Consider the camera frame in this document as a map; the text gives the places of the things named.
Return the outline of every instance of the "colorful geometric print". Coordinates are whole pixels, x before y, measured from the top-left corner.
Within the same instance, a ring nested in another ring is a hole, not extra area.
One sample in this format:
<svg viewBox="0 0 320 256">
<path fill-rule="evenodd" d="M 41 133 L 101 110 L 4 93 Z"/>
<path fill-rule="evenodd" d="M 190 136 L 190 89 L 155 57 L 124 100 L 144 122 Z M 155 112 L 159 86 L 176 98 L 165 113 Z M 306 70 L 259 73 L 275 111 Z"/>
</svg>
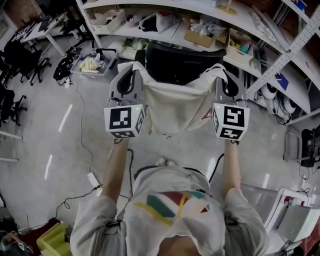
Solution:
<svg viewBox="0 0 320 256">
<path fill-rule="evenodd" d="M 181 218 L 184 206 L 190 199 L 201 200 L 198 205 L 202 205 L 202 207 L 199 210 L 193 210 L 193 212 L 206 213 L 210 211 L 209 204 L 206 204 L 205 195 L 198 191 L 171 191 L 148 194 L 146 203 L 135 202 L 133 205 L 144 209 L 156 220 L 171 227 L 175 220 Z"/>
</svg>

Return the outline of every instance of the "black pants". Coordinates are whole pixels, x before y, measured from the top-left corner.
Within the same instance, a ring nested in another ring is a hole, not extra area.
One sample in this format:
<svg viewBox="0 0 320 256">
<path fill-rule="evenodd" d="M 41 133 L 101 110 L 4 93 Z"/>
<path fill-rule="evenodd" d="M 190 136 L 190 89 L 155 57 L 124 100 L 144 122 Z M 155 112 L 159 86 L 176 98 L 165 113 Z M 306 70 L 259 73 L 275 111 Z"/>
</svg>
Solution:
<svg viewBox="0 0 320 256">
<path fill-rule="evenodd" d="M 151 168 L 158 168 L 159 166 L 157 165 L 149 165 L 149 166 L 145 166 L 145 167 L 142 167 L 140 168 L 139 170 L 136 171 L 136 173 L 134 174 L 134 180 L 137 179 L 138 175 L 142 172 L 142 171 L 145 171 L 145 170 L 148 170 L 148 169 L 151 169 Z M 198 171 L 197 169 L 193 169 L 193 168 L 189 168 L 189 167 L 183 167 L 184 169 L 186 170 L 191 170 L 191 171 L 194 171 L 196 173 L 199 173 L 201 175 L 203 175 L 200 171 Z"/>
</svg>

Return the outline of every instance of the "cardboard box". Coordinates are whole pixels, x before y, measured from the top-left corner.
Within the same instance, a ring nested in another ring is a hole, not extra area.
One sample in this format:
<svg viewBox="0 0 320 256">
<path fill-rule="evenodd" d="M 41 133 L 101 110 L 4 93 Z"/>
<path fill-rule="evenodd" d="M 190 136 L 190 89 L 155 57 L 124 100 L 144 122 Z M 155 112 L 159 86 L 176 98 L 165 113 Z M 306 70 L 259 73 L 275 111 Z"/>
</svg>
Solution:
<svg viewBox="0 0 320 256">
<path fill-rule="evenodd" d="M 213 42 L 213 40 L 218 40 L 218 41 L 220 41 L 220 42 L 222 42 L 224 44 L 227 41 L 227 37 L 228 37 L 228 33 L 227 32 L 224 32 L 221 35 L 214 36 L 214 37 L 209 37 L 209 36 L 206 36 L 206 35 L 201 36 L 199 33 L 189 30 L 190 25 L 191 25 L 190 17 L 185 17 L 183 19 L 183 22 L 184 22 L 184 24 L 186 24 L 186 27 L 188 28 L 185 31 L 184 39 L 189 41 L 189 42 L 192 42 L 192 43 L 204 46 L 206 48 L 209 48 L 211 43 Z"/>
</svg>

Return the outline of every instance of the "person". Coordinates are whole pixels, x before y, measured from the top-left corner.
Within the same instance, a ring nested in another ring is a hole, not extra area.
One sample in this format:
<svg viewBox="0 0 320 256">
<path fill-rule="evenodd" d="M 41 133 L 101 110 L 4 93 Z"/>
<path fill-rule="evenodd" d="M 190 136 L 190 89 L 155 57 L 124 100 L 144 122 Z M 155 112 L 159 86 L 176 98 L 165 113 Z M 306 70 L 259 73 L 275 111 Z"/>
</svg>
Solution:
<svg viewBox="0 0 320 256">
<path fill-rule="evenodd" d="M 258 256 L 268 235 L 241 192 L 237 144 L 225 140 L 224 206 L 195 169 L 165 165 L 137 171 L 133 196 L 117 215 L 128 139 L 113 146 L 102 193 L 79 204 L 70 237 L 74 256 Z"/>
</svg>

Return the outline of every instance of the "white tote bag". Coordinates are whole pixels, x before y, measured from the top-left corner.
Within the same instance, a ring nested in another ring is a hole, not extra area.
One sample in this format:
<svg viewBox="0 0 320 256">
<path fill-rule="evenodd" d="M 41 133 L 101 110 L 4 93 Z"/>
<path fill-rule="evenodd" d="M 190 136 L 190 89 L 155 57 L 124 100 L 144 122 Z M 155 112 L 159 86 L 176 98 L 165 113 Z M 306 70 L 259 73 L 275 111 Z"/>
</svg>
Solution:
<svg viewBox="0 0 320 256">
<path fill-rule="evenodd" d="M 118 65 L 122 70 L 127 65 Z M 211 119 L 215 98 L 214 82 L 221 78 L 228 83 L 225 67 L 215 64 L 203 72 L 199 78 L 186 85 L 176 85 L 155 81 L 137 61 L 133 70 L 139 70 L 143 80 L 143 99 L 148 105 L 151 131 L 172 136 L 176 133 L 194 130 Z"/>
</svg>

